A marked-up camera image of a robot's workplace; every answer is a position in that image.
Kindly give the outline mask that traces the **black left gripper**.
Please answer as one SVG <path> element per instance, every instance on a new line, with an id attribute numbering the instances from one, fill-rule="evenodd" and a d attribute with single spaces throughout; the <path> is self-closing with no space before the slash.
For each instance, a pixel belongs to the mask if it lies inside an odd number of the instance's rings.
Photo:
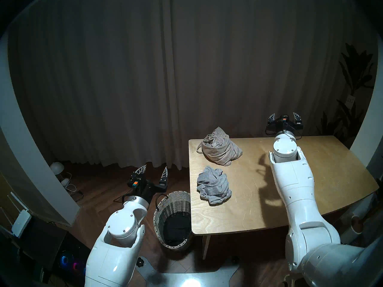
<path id="1" fill-rule="evenodd" d="M 144 200 L 152 200 L 155 194 L 163 194 L 167 191 L 168 186 L 168 169 L 165 167 L 159 184 L 155 185 L 151 181 L 146 179 L 145 176 L 146 165 L 138 168 L 134 173 L 132 173 L 128 186 L 132 189 L 128 196 L 141 197 Z"/>

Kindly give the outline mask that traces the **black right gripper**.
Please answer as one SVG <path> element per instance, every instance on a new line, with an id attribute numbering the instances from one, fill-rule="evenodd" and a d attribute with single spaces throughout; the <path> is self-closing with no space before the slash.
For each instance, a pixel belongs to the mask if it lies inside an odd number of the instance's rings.
<path id="1" fill-rule="evenodd" d="M 266 135 L 277 135 L 282 132 L 291 132 L 303 130 L 302 119 L 299 114 L 293 112 L 293 120 L 289 116 L 275 117 L 273 113 L 267 120 Z"/>

